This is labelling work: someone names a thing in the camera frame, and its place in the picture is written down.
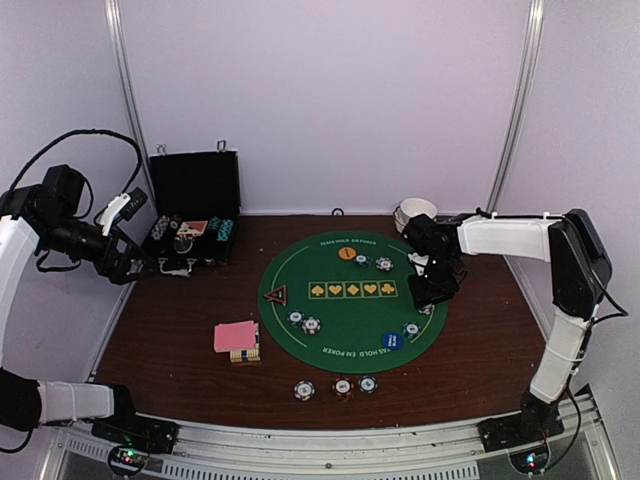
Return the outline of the ten chips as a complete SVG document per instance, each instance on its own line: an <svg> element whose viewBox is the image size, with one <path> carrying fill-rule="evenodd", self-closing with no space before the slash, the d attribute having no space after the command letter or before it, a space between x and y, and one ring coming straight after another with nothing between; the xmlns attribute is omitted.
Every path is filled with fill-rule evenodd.
<svg viewBox="0 0 640 480"><path fill-rule="evenodd" d="M308 317L303 321L301 328L304 334L315 335L321 331L322 323L315 317Z"/></svg>
<svg viewBox="0 0 640 480"><path fill-rule="evenodd" d="M380 271L391 271L394 268L393 261L388 257L379 257L376 260L376 268Z"/></svg>
<svg viewBox="0 0 640 480"><path fill-rule="evenodd" d="M435 309L435 306L433 304L428 304L428 305L425 305L425 306L421 307L418 310L418 313L421 314L421 315L431 315L433 313L434 309Z"/></svg>

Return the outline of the fifty chips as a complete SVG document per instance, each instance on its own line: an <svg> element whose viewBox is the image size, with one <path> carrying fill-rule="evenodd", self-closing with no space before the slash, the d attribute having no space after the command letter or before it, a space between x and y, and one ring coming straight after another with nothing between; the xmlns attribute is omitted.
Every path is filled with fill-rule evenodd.
<svg viewBox="0 0 640 480"><path fill-rule="evenodd" d="M364 254L357 255L353 262L358 266L369 266L371 264L371 258Z"/></svg>
<svg viewBox="0 0 640 480"><path fill-rule="evenodd" d="M296 328L300 328L301 325L304 323L305 319L306 319L306 315L299 310L291 311L286 316L286 320L288 324Z"/></svg>
<svg viewBox="0 0 640 480"><path fill-rule="evenodd" d="M407 322L402 327L402 334L407 339L414 339L421 333L421 326L416 322Z"/></svg>

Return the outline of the blue small blind button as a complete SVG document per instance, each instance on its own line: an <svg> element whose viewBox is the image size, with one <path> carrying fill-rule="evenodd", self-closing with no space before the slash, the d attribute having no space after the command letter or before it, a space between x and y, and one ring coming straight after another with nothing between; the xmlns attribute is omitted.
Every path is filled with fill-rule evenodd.
<svg viewBox="0 0 640 480"><path fill-rule="evenodd" d="M397 332L387 332L382 336L381 344L389 351L398 351L404 346L404 337Z"/></svg>

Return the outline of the orange big blind button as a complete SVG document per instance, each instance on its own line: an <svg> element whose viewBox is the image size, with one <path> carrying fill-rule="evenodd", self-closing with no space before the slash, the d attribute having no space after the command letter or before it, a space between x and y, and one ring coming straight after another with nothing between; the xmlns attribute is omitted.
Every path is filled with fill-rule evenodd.
<svg viewBox="0 0 640 480"><path fill-rule="evenodd" d="M352 247L342 247L338 251L341 260L352 261L357 257L357 251Z"/></svg>

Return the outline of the blue green fifty chip stack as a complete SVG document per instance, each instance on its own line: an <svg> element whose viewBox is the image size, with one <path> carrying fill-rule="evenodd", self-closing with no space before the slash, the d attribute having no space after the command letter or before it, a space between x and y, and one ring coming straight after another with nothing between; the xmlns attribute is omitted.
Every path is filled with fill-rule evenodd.
<svg viewBox="0 0 640 480"><path fill-rule="evenodd" d="M378 381L374 376L363 376L358 380L359 391L364 394L375 393L378 386Z"/></svg>

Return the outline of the red-backed card deck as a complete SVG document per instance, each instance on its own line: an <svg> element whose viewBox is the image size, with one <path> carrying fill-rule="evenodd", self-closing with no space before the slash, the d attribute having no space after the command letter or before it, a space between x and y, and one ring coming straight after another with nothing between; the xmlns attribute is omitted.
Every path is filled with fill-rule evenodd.
<svg viewBox="0 0 640 480"><path fill-rule="evenodd" d="M226 353L234 350L250 350L257 344L257 327L253 321L219 324L213 330L213 350Z"/></svg>

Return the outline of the brown hundred chip stack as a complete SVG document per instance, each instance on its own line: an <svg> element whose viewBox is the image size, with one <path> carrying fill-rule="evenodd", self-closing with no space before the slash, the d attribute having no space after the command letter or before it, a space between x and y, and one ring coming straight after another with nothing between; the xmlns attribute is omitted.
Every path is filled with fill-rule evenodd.
<svg viewBox="0 0 640 480"><path fill-rule="evenodd" d="M348 378L339 377L332 383L332 392L337 398L346 400L352 397L354 385Z"/></svg>

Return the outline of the triangular all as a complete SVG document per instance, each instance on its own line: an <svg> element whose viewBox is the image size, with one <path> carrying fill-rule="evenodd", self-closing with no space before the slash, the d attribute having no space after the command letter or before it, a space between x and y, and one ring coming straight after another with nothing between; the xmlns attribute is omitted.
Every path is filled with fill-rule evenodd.
<svg viewBox="0 0 640 480"><path fill-rule="evenodd" d="M281 285L263 295L268 301L286 307L288 304L287 286Z"/></svg>

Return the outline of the blue peach ten chip stack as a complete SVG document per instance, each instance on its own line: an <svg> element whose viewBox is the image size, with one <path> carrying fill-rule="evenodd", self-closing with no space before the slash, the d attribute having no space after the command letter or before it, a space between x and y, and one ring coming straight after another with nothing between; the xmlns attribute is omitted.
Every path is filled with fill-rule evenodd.
<svg viewBox="0 0 640 480"><path fill-rule="evenodd" d="M315 385L308 380L301 380L293 388L294 397L300 401L308 401L315 396Z"/></svg>

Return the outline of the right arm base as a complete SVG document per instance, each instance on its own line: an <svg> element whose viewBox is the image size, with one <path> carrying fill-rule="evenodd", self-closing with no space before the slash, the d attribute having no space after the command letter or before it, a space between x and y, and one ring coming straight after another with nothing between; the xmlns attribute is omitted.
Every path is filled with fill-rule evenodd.
<svg viewBox="0 0 640 480"><path fill-rule="evenodd" d="M565 431L559 416L539 423L523 413L488 418L479 422L477 428L486 453L540 442Z"/></svg>

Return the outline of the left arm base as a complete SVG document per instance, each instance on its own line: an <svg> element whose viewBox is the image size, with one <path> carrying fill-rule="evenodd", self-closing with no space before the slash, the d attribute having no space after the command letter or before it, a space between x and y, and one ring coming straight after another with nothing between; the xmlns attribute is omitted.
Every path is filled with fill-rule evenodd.
<svg viewBox="0 0 640 480"><path fill-rule="evenodd" d="M150 454L171 454L179 433L175 422L134 415L128 419L94 419L91 434Z"/></svg>

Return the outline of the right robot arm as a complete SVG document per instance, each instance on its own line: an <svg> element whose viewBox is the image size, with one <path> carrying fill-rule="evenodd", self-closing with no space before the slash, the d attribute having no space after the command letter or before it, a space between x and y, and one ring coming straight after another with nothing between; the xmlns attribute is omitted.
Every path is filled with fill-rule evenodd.
<svg viewBox="0 0 640 480"><path fill-rule="evenodd" d="M499 215L477 210L443 220L426 213L395 213L408 242L414 272L409 289L418 310L446 302L458 292L466 256L495 255L514 264L537 263L548 275L553 319L538 369L525 391L512 430L535 440L551 424L551 411L583 360L598 309L607 299L613 267L588 213Z"/></svg>

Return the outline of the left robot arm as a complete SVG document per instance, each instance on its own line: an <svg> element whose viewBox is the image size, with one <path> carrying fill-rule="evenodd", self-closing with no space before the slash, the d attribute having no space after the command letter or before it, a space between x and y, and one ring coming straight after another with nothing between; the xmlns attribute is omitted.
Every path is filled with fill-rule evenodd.
<svg viewBox="0 0 640 480"><path fill-rule="evenodd" d="M115 285L152 276L158 263L118 224L146 203L140 188L111 200L97 224L78 218L86 178L68 165L47 170L40 184L1 197L1 323L6 325L27 263L38 253L63 253L73 263L87 261ZM30 432L53 422L102 419L123 444L137 442L144 424L123 386L27 379L1 371L1 423Z"/></svg>

